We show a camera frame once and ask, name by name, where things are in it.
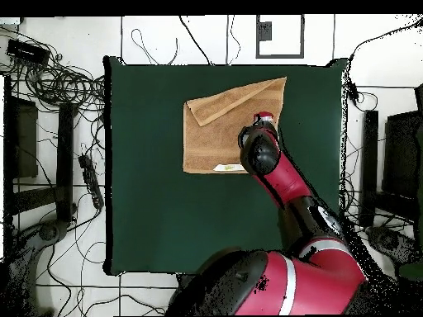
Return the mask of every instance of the sticker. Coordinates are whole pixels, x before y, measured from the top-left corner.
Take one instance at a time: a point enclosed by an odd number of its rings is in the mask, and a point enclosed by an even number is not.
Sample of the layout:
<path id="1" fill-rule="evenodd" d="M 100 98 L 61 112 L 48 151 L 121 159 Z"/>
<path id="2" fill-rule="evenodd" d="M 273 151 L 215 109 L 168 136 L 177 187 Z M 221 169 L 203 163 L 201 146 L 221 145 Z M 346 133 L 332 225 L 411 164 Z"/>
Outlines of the sticker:
<path id="1" fill-rule="evenodd" d="M 241 164 L 219 164 L 214 169 L 215 172 L 242 172 L 245 171 Z"/>

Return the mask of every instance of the green mat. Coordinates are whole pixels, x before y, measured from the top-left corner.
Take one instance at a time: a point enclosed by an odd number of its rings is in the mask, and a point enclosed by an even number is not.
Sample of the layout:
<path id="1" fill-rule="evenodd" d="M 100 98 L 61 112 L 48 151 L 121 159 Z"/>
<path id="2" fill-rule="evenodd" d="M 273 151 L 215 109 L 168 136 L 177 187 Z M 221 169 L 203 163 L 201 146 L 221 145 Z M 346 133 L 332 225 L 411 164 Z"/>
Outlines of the green mat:
<path id="1" fill-rule="evenodd" d="M 345 59 L 327 68 L 141 66 L 108 57 L 104 64 L 111 103 L 105 111 L 112 147 L 106 163 L 111 274 L 190 273 L 227 247 L 281 248 L 277 208 L 250 175 L 183 172 L 183 103 L 189 99 L 288 77 L 279 123 L 283 138 L 320 197 L 338 211 Z"/>

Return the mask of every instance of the cable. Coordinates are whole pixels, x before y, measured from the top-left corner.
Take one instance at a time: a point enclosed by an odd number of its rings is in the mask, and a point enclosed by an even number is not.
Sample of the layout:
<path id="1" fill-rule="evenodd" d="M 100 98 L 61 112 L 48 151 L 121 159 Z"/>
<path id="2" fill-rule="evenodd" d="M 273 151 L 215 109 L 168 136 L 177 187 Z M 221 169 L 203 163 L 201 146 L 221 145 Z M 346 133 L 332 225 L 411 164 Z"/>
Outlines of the cable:
<path id="1" fill-rule="evenodd" d="M 80 292 L 82 293 L 81 300 L 78 298 Z M 74 308 L 63 317 L 68 317 L 70 314 L 72 314 L 76 310 L 77 307 L 79 307 L 79 305 L 81 304 L 83 300 L 84 295 L 85 295 L 85 290 L 78 291 L 78 294 L 76 295 L 76 301 L 77 301 L 76 306 L 74 306 Z"/>
<path id="2" fill-rule="evenodd" d="M 358 93 L 359 95 L 362 95 L 362 96 L 363 96 L 363 100 L 362 100 L 361 102 L 359 102 L 359 101 L 355 101 L 355 100 L 352 100 L 352 101 L 353 101 L 353 104 L 354 104 L 354 106 L 355 106 L 355 108 L 357 108 L 358 110 L 360 110 L 360 111 L 362 111 L 362 112 L 366 112 L 366 111 L 374 111 L 374 110 L 376 109 L 376 107 L 378 106 L 378 97 L 377 97 L 374 93 L 371 93 L 371 92 L 360 92 L 360 91 L 358 91 L 357 93 Z M 360 107 L 358 107 L 358 106 L 357 106 L 357 104 L 361 104 L 361 103 L 363 103 L 363 102 L 364 102 L 364 94 L 366 94 L 366 95 L 370 95 L 370 96 L 373 96 L 374 98 L 376 98 L 376 103 L 375 103 L 374 107 L 373 107 L 371 110 L 366 110 L 366 111 L 364 111 L 364 110 L 362 110 Z"/>
<path id="3" fill-rule="evenodd" d="M 229 15 L 226 15 L 226 56 L 225 56 L 226 65 L 228 65 L 228 53 L 229 53 Z"/>
<path id="4" fill-rule="evenodd" d="M 37 66 L 35 64 L 22 65 L 22 71 L 19 72 L 19 60 L 15 60 L 10 71 L 17 70 L 17 81 L 20 81 L 24 67 L 26 68 L 25 82 L 32 96 L 36 97 L 41 105 L 48 111 L 53 111 L 43 105 L 42 102 L 51 106 L 59 106 L 61 103 L 71 102 L 78 107 L 87 107 L 88 99 L 94 97 L 100 103 L 104 103 L 104 77 L 94 79 L 89 71 L 76 66 L 64 67 L 59 63 L 60 55 L 57 50 L 47 44 L 40 43 L 27 35 L 10 31 L 27 38 L 24 42 L 41 47 L 50 52 L 50 59 L 46 66 Z"/>
<path id="5" fill-rule="evenodd" d="M 119 299 L 121 299 L 121 298 L 130 298 L 131 300 L 133 300 L 135 303 L 137 303 L 137 304 L 139 304 L 139 305 L 143 305 L 143 306 L 146 306 L 146 307 L 150 307 L 151 308 L 151 310 L 149 311 L 149 312 L 147 312 L 147 313 L 145 313 L 145 314 L 143 314 L 143 316 L 145 316 L 145 315 L 147 315 L 147 314 L 149 314 L 151 311 L 155 311 L 155 312 L 157 312 L 158 314 L 160 314 L 160 315 L 164 315 L 164 308 L 162 308 L 162 307 L 155 307 L 155 306 L 152 306 L 152 305 L 149 305 L 149 304 L 146 304 L 146 303 L 143 303 L 143 302 L 141 302 L 141 301 L 139 301 L 139 300 L 137 300 L 136 298 L 134 298 L 133 296 L 130 296 L 130 295 L 128 295 L 128 294 L 122 294 L 121 296 L 118 296 L 117 298 L 114 298 L 114 299 L 111 299 L 111 300 L 108 300 L 108 301 L 99 301 L 99 302 L 97 302 L 97 303 L 93 303 L 93 304 L 91 304 L 89 307 L 88 307 L 88 309 L 87 309 L 87 311 L 83 314 L 83 317 L 87 317 L 87 314 L 88 314 L 88 312 L 95 306 L 95 305 L 105 305 L 105 304 L 109 304 L 109 303 L 112 303 L 113 301 L 116 301 L 116 300 L 119 300 Z"/>
<path id="6" fill-rule="evenodd" d="M 232 24 L 231 24 L 231 30 L 230 30 L 230 32 L 231 32 L 231 36 L 232 36 L 232 38 L 236 41 L 236 44 L 238 44 L 238 52 L 236 53 L 236 57 L 234 58 L 234 59 L 237 59 L 238 58 L 238 55 L 240 54 L 240 51 L 241 51 L 241 45 L 240 45 L 240 42 L 234 37 L 234 33 L 232 33 L 232 27 L 234 26 L 234 20 L 235 20 L 235 15 L 232 17 Z"/>
<path id="7" fill-rule="evenodd" d="M 96 244 L 106 244 L 106 242 L 102 242 L 102 241 L 94 242 L 93 244 L 91 244 L 91 246 L 88 248 L 87 252 L 83 256 L 83 264 L 82 264 L 82 267 L 81 267 L 81 286 L 83 286 L 83 265 L 85 264 L 85 260 L 87 260 L 87 255 L 88 255 L 89 251 Z M 81 312 L 81 316 L 86 317 L 87 316 L 87 313 L 84 314 L 84 312 L 83 312 L 82 298 L 81 298 L 81 301 L 78 304 L 80 304 L 80 306 L 78 306 L 78 308 L 79 308 L 79 311 Z"/>
<path id="8" fill-rule="evenodd" d="M 135 41 L 135 39 L 134 39 L 134 31 L 138 31 L 138 32 L 140 33 L 141 45 L 140 45 L 140 44 L 138 44 L 138 43 Z M 143 39 L 142 39 L 142 33 L 141 33 L 141 31 L 140 31 L 138 28 L 135 28 L 135 29 L 133 29 L 133 30 L 132 30 L 132 32 L 131 32 L 131 39 L 132 39 L 132 41 L 134 42 L 134 44 L 135 44 L 135 45 L 137 45 L 138 47 L 140 47 L 140 48 L 144 51 L 145 55 L 147 56 L 147 59 L 149 59 L 150 64 L 152 64 L 152 63 L 151 63 L 151 60 L 153 60 L 155 64 L 159 64 L 159 63 L 158 63 L 158 62 L 157 62 L 157 61 L 153 58 L 153 56 L 150 54 L 150 52 L 147 50 L 147 48 L 145 47 L 144 41 L 143 41 Z M 172 58 L 172 59 L 171 59 L 171 60 L 167 63 L 167 65 L 171 65 L 171 64 L 175 61 L 176 57 L 178 56 L 178 38 L 176 38 L 176 39 L 175 39 L 175 41 L 176 41 L 176 50 L 175 50 L 175 54 L 174 54 L 173 58 Z"/>
<path id="9" fill-rule="evenodd" d="M 351 142 L 351 140 L 348 138 L 348 136 L 347 136 L 347 140 L 350 142 L 350 144 L 351 144 L 351 146 L 354 148 L 354 151 L 353 152 L 351 152 L 350 154 L 348 154 L 346 157 L 348 158 L 350 155 L 352 155 L 352 154 L 354 154 L 354 153 L 357 153 L 357 157 L 358 157 L 358 155 L 359 155 L 359 151 L 362 149 L 362 147 L 360 147 L 360 148 L 357 148 L 357 147 L 355 147 L 355 145 Z M 349 186 L 351 187 L 351 190 L 349 191 L 349 192 L 347 192 L 347 191 L 345 191 L 345 192 L 341 192 L 340 193 L 340 195 L 341 196 L 344 196 L 344 195 L 346 195 L 347 196 L 347 205 L 346 205 L 346 207 L 345 207 L 345 213 L 346 214 L 348 214 L 348 215 L 346 215 L 345 216 L 345 218 L 347 218 L 347 220 L 349 220 L 349 221 L 351 221 L 350 220 L 350 218 L 354 218 L 355 220 L 357 220 L 358 219 L 358 214 L 351 214 L 350 212 L 349 212 L 349 208 L 351 208 L 351 207 L 354 207 L 354 208 L 356 208 L 356 209 L 359 209 L 360 207 L 361 208 L 363 208 L 363 209 L 368 209 L 368 208 L 366 208 L 366 207 L 364 207 L 364 206 L 362 206 L 360 203 L 359 203 L 359 201 L 357 200 L 357 199 L 355 199 L 355 193 L 359 193 L 358 191 L 355 191 L 355 189 L 354 189 L 354 185 L 353 185 L 353 183 L 351 182 L 351 180 L 349 179 L 349 178 L 351 178 L 351 176 L 355 173 L 355 168 L 356 168 L 356 165 L 357 165 L 357 158 L 355 159 L 355 164 L 354 164 L 354 169 L 353 169 L 353 172 L 345 179 L 345 181 L 349 184 Z M 400 231 L 401 230 L 403 230 L 406 226 L 408 226 L 408 225 L 412 225 L 413 223 L 411 222 L 411 221 L 409 221 L 408 219 L 406 219 L 406 218 L 402 218 L 402 217 L 400 217 L 400 216 L 398 216 L 398 215 L 384 215 L 384 214 L 379 214 L 379 213 L 374 213 L 374 217 L 383 217 L 383 218 L 386 218 L 387 220 L 385 220 L 385 222 L 382 224 L 382 226 L 386 226 L 386 227 L 388 227 L 388 228 L 396 228 L 396 227 L 402 227 L 402 229 L 400 229 Z M 403 222 L 403 224 L 401 224 L 401 225 L 391 225 L 391 226 L 389 226 L 388 224 L 389 224 L 389 222 L 391 222 L 392 220 L 401 220 L 402 222 Z M 356 222 L 354 222 L 354 221 L 351 221 L 351 223 L 354 225 L 354 226 L 359 226 L 360 228 L 361 228 L 361 226 L 360 225 L 358 225 Z"/>
<path id="10" fill-rule="evenodd" d="M 182 17 L 179 16 L 179 20 L 181 21 L 181 23 L 183 24 L 183 26 L 185 27 L 185 29 L 187 30 L 189 36 L 191 36 L 192 41 L 194 42 L 194 44 L 197 46 L 197 48 L 202 52 L 202 55 L 206 58 L 207 60 L 207 64 L 211 64 L 210 60 L 208 59 L 208 57 L 206 56 L 206 54 L 204 53 L 204 51 L 202 50 L 202 48 L 200 47 L 200 45 L 196 42 L 196 40 L 194 39 L 194 37 L 191 34 L 191 31 L 189 30 L 189 28 L 187 27 L 187 25 L 185 24 L 185 22 L 183 21 Z"/>
<path id="11" fill-rule="evenodd" d="M 68 231 L 67 232 L 69 232 L 69 231 L 71 231 L 71 230 L 73 230 L 73 229 L 75 229 L 75 228 L 77 228 L 77 227 L 80 227 L 80 226 L 82 226 L 82 225 L 85 225 L 85 224 L 87 224 L 87 223 L 91 223 L 91 221 L 93 221 L 94 219 L 96 219 L 99 215 L 100 215 L 100 212 L 101 211 L 97 211 L 97 213 L 96 213 L 96 215 L 94 215 L 90 220 L 86 220 L 86 221 L 84 221 L 82 224 L 79 224 L 79 225 L 76 225 L 76 226 L 74 226 L 73 228 L 71 228 L 71 229 L 68 229 Z M 89 225 L 85 228 L 85 230 L 81 233 L 81 235 L 78 237 L 78 239 L 77 240 L 80 240 L 81 239 L 81 237 L 83 236 L 83 234 L 85 233 L 85 231 L 88 229 L 88 227 L 89 227 Z M 73 243 L 68 249 L 66 249 L 65 251 L 64 251 L 64 253 L 62 253 L 62 255 L 60 255 L 57 259 L 55 259 L 55 261 L 50 265 L 50 267 L 52 267 L 55 263 L 57 263 L 74 245 L 75 245 L 76 243 Z M 38 280 L 40 277 L 41 277 L 41 275 L 43 275 L 45 272 L 47 272 L 47 269 L 45 269 L 42 273 L 40 273 L 37 277 L 36 277 L 36 280 Z"/>
<path id="12" fill-rule="evenodd" d="M 358 44 L 353 53 L 351 54 L 351 56 L 349 57 L 349 65 L 347 67 L 347 71 L 346 71 L 346 76 L 347 76 L 347 90 L 348 90 L 348 94 L 349 97 L 351 98 L 351 100 L 353 101 L 353 104 L 356 106 L 356 102 L 358 101 L 359 98 L 359 92 L 357 91 L 357 87 L 356 85 L 352 82 L 351 77 L 349 76 L 349 72 L 351 70 L 351 66 L 352 66 L 352 61 L 354 59 L 355 53 L 357 52 L 357 50 L 361 47 L 361 45 L 367 44 L 371 41 L 377 40 L 377 39 L 382 39 L 383 37 L 387 36 L 387 35 L 392 35 L 394 33 L 397 33 L 399 31 L 404 31 L 404 30 L 408 30 L 411 28 L 417 28 L 422 26 L 422 22 L 423 22 L 423 17 L 419 17 L 419 19 L 417 21 L 415 21 L 414 23 L 410 24 L 409 26 L 402 26 L 400 28 L 394 29 L 392 31 L 388 31 L 384 34 L 381 34 L 379 36 L 376 36 L 374 38 L 371 39 L 367 39 L 365 41 L 363 41 L 362 43 Z"/>
<path id="13" fill-rule="evenodd" d="M 89 193 L 85 193 L 84 195 L 82 195 L 80 198 L 79 198 L 79 200 L 78 200 L 78 204 L 77 204 L 77 207 L 79 207 L 79 202 L 81 201 L 81 199 L 83 199 L 83 197 L 84 196 L 86 196 L 86 195 L 88 195 Z M 94 261 L 92 261 L 92 260 L 90 260 L 90 259 L 88 259 L 87 258 L 87 254 L 85 254 L 85 255 L 83 255 L 83 252 L 81 252 L 81 249 L 79 248 L 79 245 L 78 245 L 78 240 L 77 240 L 77 238 L 76 238 L 76 226 L 75 226 L 75 243 L 76 243 L 76 248 L 78 249 L 78 251 L 79 251 L 79 253 L 81 254 L 81 256 L 83 257 L 83 259 L 84 260 L 87 260 L 87 261 L 89 261 L 90 263 L 103 263 L 103 262 L 94 262 Z"/>
<path id="14" fill-rule="evenodd" d="M 41 219 L 38 221 L 38 223 L 40 223 L 48 214 L 52 213 L 53 211 L 55 211 L 56 208 L 52 209 L 51 211 L 49 211 L 48 213 L 44 214 Z"/>
<path id="15" fill-rule="evenodd" d="M 56 149 L 58 148 L 54 143 L 53 143 L 53 141 L 51 140 L 51 139 L 42 139 L 42 140 L 38 140 L 38 141 L 36 141 L 37 143 L 40 143 L 40 142 L 44 142 L 44 141 L 49 141 L 50 142 L 50 144 L 53 146 L 53 147 L 55 147 Z M 78 157 L 79 157 L 79 154 L 76 154 L 75 152 L 74 152 L 74 154 L 77 156 L 77 158 L 73 158 L 73 160 L 77 160 L 78 159 Z"/>
<path id="16" fill-rule="evenodd" d="M 60 315 L 62 314 L 62 311 L 64 310 L 65 306 L 69 303 L 70 301 L 70 297 L 72 296 L 72 291 L 70 290 L 70 288 L 68 286 L 66 286 L 62 281 L 59 281 L 55 276 L 53 276 L 53 274 L 51 273 L 50 270 L 50 264 L 51 264 L 51 260 L 53 260 L 53 257 L 55 255 L 55 244 L 53 244 L 53 250 L 49 259 L 49 262 L 47 263 L 47 271 L 50 275 L 51 278 L 53 278 L 53 280 L 55 280 L 56 283 L 59 283 L 61 286 L 65 287 L 68 292 L 69 292 L 69 296 L 68 299 L 66 300 L 66 302 L 64 303 L 64 305 L 62 306 L 62 308 L 60 309 L 59 313 L 57 314 L 57 317 L 60 317 Z"/>

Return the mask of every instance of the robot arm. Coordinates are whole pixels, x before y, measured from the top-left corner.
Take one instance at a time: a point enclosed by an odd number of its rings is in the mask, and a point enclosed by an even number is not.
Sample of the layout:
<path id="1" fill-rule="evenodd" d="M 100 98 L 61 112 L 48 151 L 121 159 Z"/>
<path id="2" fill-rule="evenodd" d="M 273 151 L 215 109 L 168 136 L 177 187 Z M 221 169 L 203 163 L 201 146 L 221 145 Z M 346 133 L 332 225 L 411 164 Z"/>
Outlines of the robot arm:
<path id="1" fill-rule="evenodd" d="M 342 239 L 340 225 L 330 210 L 320 205 L 287 155 L 278 146 L 273 116 L 260 112 L 254 124 L 238 137 L 240 161 L 268 192 L 279 208 L 285 230 L 283 246 L 296 255 L 313 237 Z"/>
<path id="2" fill-rule="evenodd" d="M 279 208 L 278 251 L 228 253 L 172 299 L 166 315 L 342 314 L 365 281 L 340 225 L 278 147 L 273 116 L 260 112 L 239 135 L 240 160 Z"/>

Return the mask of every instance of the brown towel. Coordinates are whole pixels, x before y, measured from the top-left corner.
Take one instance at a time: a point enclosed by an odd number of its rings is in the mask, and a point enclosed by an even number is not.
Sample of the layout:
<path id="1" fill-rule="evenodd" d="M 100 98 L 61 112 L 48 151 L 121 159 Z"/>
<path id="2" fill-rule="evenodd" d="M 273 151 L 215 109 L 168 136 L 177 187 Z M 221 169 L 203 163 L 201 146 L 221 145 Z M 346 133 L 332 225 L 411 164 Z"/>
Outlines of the brown towel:
<path id="1" fill-rule="evenodd" d="M 269 111 L 278 127 L 286 78 L 233 88 L 183 104 L 183 171 L 246 173 L 240 164 L 238 134 L 253 123 L 254 114 Z M 215 171 L 217 165 L 226 171 Z"/>

